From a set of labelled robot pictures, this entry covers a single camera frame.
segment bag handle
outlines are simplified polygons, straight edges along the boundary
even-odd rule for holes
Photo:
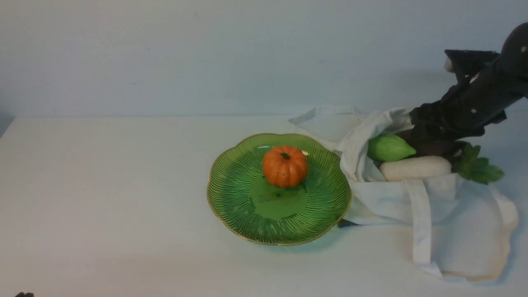
[[[423,181],[405,180],[402,182],[407,189],[412,208],[412,258],[423,271],[448,281],[492,282],[496,281],[510,254],[510,236],[518,224],[518,213],[515,204],[502,195],[493,184],[488,186],[493,201],[498,207],[502,227],[499,231],[497,243],[499,255],[492,257],[493,267],[482,275],[465,275],[459,272],[441,271],[435,262],[431,261],[432,224],[429,196]]]

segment white wall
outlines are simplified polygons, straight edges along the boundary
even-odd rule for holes
[[[443,70],[444,49],[498,51],[526,21],[526,0],[3,0],[0,110],[414,106],[455,83]]]

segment gold plate rim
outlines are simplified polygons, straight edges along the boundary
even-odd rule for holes
[[[259,136],[259,135],[275,135],[275,136],[288,136],[288,135],[300,135],[300,136],[303,136],[307,139],[310,139],[310,140],[313,140],[314,142],[318,143],[324,150],[327,150],[329,151],[330,153],[334,154],[335,156],[337,156],[339,158],[339,156],[328,150],[327,148],[325,148],[323,145],[321,145],[321,143],[319,143],[317,140],[309,137],[309,136],[306,136],[306,135],[303,135],[303,134],[298,134],[298,133],[285,133],[285,134],[277,134],[277,133],[258,133],[258,134],[253,134],[251,136],[248,136],[244,139],[242,139],[241,141],[239,141],[235,146],[231,147],[231,148],[228,148],[227,150],[225,150],[223,153],[221,153],[220,155],[218,155],[216,157],[216,159],[214,159],[214,162],[213,164],[211,165],[211,170],[209,171],[209,182],[207,184],[207,202],[209,204],[209,208],[211,208],[211,210],[213,211],[214,215],[218,218],[218,220],[220,220],[229,230],[231,230],[231,232],[235,233],[238,237],[244,239],[244,240],[247,240],[249,242],[252,242],[252,243],[256,243],[256,244],[260,244],[260,245],[268,245],[268,246],[296,246],[296,245],[302,245],[302,244],[307,244],[309,242],[312,242],[316,239],[319,239],[321,238],[323,235],[325,235],[326,233],[328,233],[332,228],[334,228],[335,225],[337,225],[337,223],[342,220],[346,213],[348,212],[348,210],[350,209],[350,205],[352,203],[352,199],[353,199],[353,195],[352,195],[352,190],[350,190],[350,197],[348,198],[348,204],[346,206],[346,211],[338,218],[336,219],[335,223],[331,224],[324,232],[322,232],[321,234],[317,235],[316,237],[313,237],[313,238],[310,238],[308,240],[305,240],[303,242],[299,242],[299,243],[292,243],[292,244],[281,244],[281,243],[265,243],[265,242],[260,242],[258,240],[254,240],[254,239],[251,239],[251,238],[248,238],[238,232],[236,232],[233,228],[231,228],[231,226],[229,226],[227,224],[227,222],[225,222],[221,217],[220,215],[216,212],[216,210],[213,208],[213,206],[211,205],[211,196],[209,195],[209,187],[211,186],[211,181],[212,181],[212,174],[213,174],[213,168],[214,168],[214,165],[216,164],[216,162],[218,161],[218,159],[223,156],[225,153],[227,153],[228,151],[232,150],[232,149],[236,149],[240,144],[242,144],[244,141],[252,138],[252,137],[255,137],[255,136]]]

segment green leaf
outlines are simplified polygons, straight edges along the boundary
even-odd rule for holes
[[[473,163],[475,170],[484,170],[488,165],[489,159],[483,157],[477,158]]]
[[[488,177],[484,172],[473,172],[470,180],[481,184],[489,184]]]
[[[462,178],[481,184],[496,182],[504,177],[504,172],[497,166],[490,165],[489,159],[478,157],[480,145],[466,145],[462,160],[454,167],[454,172]]]
[[[479,153],[480,153],[480,145],[471,146],[470,144],[468,144],[466,145],[466,148],[464,149],[464,156],[468,160],[477,159]]]
[[[460,166],[456,172],[464,179],[470,180],[472,167],[471,166]]]
[[[494,165],[488,165],[486,167],[486,176],[489,182],[499,181],[504,177],[504,171]]]

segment green squash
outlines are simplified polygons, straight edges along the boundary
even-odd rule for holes
[[[416,150],[396,135],[378,135],[369,140],[367,156],[376,161],[394,162],[415,155]]]

